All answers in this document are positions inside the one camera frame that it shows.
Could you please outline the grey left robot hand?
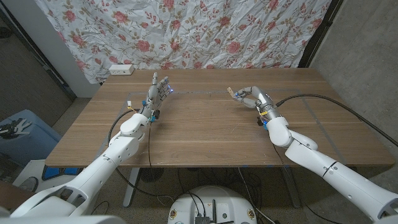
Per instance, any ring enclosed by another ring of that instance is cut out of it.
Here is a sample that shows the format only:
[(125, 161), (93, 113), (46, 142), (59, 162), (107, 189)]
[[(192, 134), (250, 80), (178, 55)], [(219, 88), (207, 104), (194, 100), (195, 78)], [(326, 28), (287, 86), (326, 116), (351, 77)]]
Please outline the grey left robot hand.
[(144, 106), (140, 109), (139, 113), (151, 120), (153, 117), (159, 117), (160, 107), (162, 102), (173, 92), (169, 85), (168, 76), (158, 81), (157, 72), (152, 77), (152, 84), (147, 92)]

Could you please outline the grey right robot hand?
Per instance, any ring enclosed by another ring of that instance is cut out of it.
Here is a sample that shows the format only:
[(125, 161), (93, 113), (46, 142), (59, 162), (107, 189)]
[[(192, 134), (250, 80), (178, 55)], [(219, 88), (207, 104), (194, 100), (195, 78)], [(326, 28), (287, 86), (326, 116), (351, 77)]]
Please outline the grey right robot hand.
[(242, 88), (237, 92), (233, 92), (231, 96), (244, 106), (257, 109), (259, 113), (258, 119), (262, 124), (281, 117), (271, 97), (257, 86)]

